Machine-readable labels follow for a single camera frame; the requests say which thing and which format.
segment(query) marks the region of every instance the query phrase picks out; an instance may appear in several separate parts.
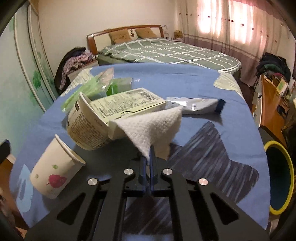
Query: plastic bag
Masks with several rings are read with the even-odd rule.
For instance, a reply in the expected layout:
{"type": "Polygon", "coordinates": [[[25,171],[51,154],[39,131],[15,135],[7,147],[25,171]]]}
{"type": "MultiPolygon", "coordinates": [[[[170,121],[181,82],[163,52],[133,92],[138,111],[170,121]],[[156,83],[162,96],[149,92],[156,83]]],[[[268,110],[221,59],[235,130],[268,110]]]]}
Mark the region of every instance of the plastic bag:
{"type": "Polygon", "coordinates": [[[63,112],[69,112],[82,92],[90,100],[95,100],[107,96],[110,80],[114,77],[114,68],[109,68],[96,75],[90,81],[80,86],[61,106],[63,112]]]}
{"type": "Polygon", "coordinates": [[[107,96],[131,90],[132,78],[115,78],[110,81],[107,96]]]}

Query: green plaid bedsheet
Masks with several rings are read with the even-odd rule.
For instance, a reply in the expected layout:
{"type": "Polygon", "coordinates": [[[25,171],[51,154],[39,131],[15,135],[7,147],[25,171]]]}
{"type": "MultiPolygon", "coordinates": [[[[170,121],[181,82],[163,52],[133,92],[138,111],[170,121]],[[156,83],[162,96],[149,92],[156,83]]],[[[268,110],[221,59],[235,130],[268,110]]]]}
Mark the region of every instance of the green plaid bedsheet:
{"type": "Polygon", "coordinates": [[[110,45],[99,53],[128,62],[191,64],[231,74],[242,67],[239,60],[221,52],[163,38],[136,39],[110,45]]]}

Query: bed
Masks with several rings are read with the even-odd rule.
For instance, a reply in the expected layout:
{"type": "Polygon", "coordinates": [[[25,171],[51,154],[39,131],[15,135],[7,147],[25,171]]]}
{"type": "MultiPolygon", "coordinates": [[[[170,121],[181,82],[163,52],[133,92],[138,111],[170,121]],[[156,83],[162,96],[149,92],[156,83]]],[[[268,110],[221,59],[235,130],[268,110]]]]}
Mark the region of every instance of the bed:
{"type": "Polygon", "coordinates": [[[99,65],[150,62],[169,64],[190,64],[227,72],[237,80],[242,64],[236,58],[218,51],[189,44],[169,41],[163,38],[160,25],[138,25],[107,29],[87,36],[90,51],[98,54],[99,65]],[[135,29],[150,27],[157,38],[138,38],[135,29]],[[127,28],[132,41],[112,44],[109,33],[127,28]]]}

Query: ceramic cup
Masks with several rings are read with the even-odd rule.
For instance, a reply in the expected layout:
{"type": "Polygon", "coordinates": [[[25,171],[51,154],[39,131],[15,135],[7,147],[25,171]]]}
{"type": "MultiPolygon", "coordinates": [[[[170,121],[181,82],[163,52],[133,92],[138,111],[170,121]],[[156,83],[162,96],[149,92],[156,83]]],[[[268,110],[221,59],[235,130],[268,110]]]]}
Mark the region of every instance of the ceramic cup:
{"type": "Polygon", "coordinates": [[[55,199],[84,165],[85,161],[55,135],[34,166],[30,180],[41,194],[55,199]]]}

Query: beige pillow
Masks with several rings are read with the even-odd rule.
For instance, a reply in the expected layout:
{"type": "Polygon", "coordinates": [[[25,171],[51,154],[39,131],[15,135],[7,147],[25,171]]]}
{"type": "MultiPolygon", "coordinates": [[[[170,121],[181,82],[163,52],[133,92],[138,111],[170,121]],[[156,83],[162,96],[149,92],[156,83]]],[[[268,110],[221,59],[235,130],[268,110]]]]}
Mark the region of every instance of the beige pillow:
{"type": "Polygon", "coordinates": [[[123,30],[118,30],[115,32],[109,33],[111,41],[115,44],[121,44],[124,42],[131,41],[131,37],[129,36],[128,29],[125,28],[123,30]]]}
{"type": "Polygon", "coordinates": [[[153,33],[150,27],[147,28],[137,28],[136,29],[137,35],[144,39],[144,38],[157,38],[156,34],[153,33]]]}

